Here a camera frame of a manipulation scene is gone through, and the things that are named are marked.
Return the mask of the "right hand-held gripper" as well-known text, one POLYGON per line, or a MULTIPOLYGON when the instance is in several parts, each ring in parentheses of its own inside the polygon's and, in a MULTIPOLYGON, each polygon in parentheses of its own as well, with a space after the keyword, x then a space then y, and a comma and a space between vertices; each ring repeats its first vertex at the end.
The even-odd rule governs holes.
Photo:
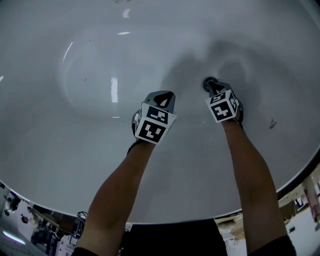
POLYGON ((233 119, 242 123, 244 119, 243 105, 224 82, 207 82, 209 98, 205 100, 216 123, 233 119))

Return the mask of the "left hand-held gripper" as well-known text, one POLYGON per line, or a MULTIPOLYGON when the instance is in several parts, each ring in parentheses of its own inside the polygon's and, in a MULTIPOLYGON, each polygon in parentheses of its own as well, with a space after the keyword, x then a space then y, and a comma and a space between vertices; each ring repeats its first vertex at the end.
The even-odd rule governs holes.
POLYGON ((158 145, 177 119, 176 95, 172 91, 151 92, 132 117, 132 132, 137 140, 158 145))

